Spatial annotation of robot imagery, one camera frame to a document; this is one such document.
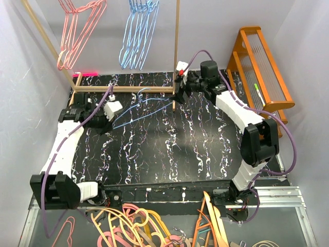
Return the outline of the pink wire hanger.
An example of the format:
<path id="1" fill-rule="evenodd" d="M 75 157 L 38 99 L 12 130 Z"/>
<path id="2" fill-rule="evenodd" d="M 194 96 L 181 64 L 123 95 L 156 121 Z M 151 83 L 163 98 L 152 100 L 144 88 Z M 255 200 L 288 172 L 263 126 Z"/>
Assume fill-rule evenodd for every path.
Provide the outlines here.
<path id="1" fill-rule="evenodd" d="M 57 61 L 57 68 L 59 70 L 62 70 L 64 68 L 66 69 L 65 55 L 68 53 L 67 41 L 68 41 L 69 28 L 71 26 L 71 21 L 72 21 L 72 12 L 70 11 L 70 9 L 68 7 L 67 1 L 59 1 L 59 3 L 65 13 L 62 38 L 61 38 L 61 44 L 60 44 L 61 51 L 58 55 L 58 61 Z"/>
<path id="2" fill-rule="evenodd" d="M 84 46 L 86 45 L 93 30 L 98 24 L 107 7 L 107 1 L 91 1 L 85 6 L 76 8 L 72 1 L 67 1 L 68 7 L 72 12 L 72 21 L 68 33 L 68 53 L 65 55 L 66 69 L 72 69 L 77 59 L 79 58 Z M 87 18 L 81 32 L 77 32 L 79 13 L 90 10 L 90 15 Z"/>

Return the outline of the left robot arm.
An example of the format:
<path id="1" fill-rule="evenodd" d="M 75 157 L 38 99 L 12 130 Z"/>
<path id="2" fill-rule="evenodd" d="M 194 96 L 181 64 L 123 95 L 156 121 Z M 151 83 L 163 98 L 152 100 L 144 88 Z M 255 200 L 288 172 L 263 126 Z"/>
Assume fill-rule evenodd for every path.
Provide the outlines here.
<path id="1" fill-rule="evenodd" d="M 101 183 L 74 182 L 71 167 L 84 130 L 91 128 L 100 135 L 111 131 L 122 110 L 122 104 L 112 92 L 100 103 L 92 102 L 86 93 L 75 93 L 73 103 L 60 113 L 57 135 L 46 164 L 30 179 L 41 209 L 76 209 L 84 201 L 94 205 L 105 202 L 106 192 Z"/>

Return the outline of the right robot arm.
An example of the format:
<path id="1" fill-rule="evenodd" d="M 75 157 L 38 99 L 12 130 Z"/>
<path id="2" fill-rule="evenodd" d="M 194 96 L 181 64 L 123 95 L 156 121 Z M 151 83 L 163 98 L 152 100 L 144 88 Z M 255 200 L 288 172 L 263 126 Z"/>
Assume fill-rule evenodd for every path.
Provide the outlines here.
<path id="1" fill-rule="evenodd" d="M 188 70 L 186 62 L 176 66 L 175 91 L 172 100 L 184 104 L 193 92 L 203 93 L 205 98 L 222 110 L 242 133 L 241 165 L 228 189 L 216 193 L 218 199 L 243 203 L 251 194 L 254 178 L 279 152 L 278 126 L 275 120 L 265 119 L 248 110 L 234 91 L 221 82 L 217 63 L 213 60 L 200 64 L 200 74 Z"/>

